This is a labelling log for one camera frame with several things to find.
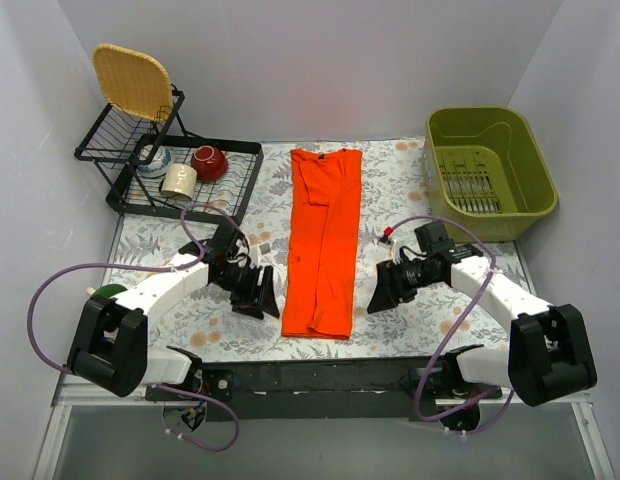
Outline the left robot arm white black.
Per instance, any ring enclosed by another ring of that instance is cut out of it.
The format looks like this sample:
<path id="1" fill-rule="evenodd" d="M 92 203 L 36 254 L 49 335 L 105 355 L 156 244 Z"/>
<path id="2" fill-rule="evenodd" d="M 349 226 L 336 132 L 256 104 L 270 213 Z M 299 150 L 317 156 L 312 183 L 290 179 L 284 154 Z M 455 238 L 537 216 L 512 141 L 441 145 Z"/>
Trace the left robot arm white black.
<path id="1" fill-rule="evenodd" d="M 274 269 L 261 263 L 269 250 L 267 244 L 249 245 L 238 228 L 224 224 L 211 238 L 181 247 L 167 266 L 138 285 L 98 289 L 84 304 L 68 369 L 119 397 L 139 386 L 165 384 L 180 399 L 195 398 L 209 385 L 202 360 L 179 347 L 150 346 L 150 327 L 209 285 L 229 293 L 235 313 L 278 317 Z"/>

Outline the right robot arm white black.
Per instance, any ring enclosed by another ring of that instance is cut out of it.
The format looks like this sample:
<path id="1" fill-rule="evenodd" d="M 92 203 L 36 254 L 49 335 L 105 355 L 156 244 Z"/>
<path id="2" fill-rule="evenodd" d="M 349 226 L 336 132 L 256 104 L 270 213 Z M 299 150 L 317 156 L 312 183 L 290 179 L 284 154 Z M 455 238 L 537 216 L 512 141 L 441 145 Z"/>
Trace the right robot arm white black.
<path id="1" fill-rule="evenodd" d="M 478 384 L 513 391 L 538 406 L 589 390 L 598 380 L 585 322 L 571 304 L 553 305 L 509 280 L 473 244 L 457 244 L 440 220 L 415 229 L 419 249 L 399 245 L 388 227 L 380 237 L 391 256 L 376 266 L 370 314 L 411 302 L 435 284 L 470 297 L 509 337 L 505 351 L 473 345 L 433 355 L 444 389 L 465 397 Z"/>

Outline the orange t shirt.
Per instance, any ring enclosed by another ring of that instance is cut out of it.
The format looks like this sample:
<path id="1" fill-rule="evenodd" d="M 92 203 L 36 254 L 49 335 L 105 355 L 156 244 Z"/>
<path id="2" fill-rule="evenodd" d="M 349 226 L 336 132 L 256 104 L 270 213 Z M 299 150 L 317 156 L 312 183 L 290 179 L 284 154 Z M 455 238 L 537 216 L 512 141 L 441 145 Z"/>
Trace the orange t shirt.
<path id="1" fill-rule="evenodd" d="M 359 150 L 291 152 L 285 337 L 347 339 L 353 325 L 362 197 Z"/>

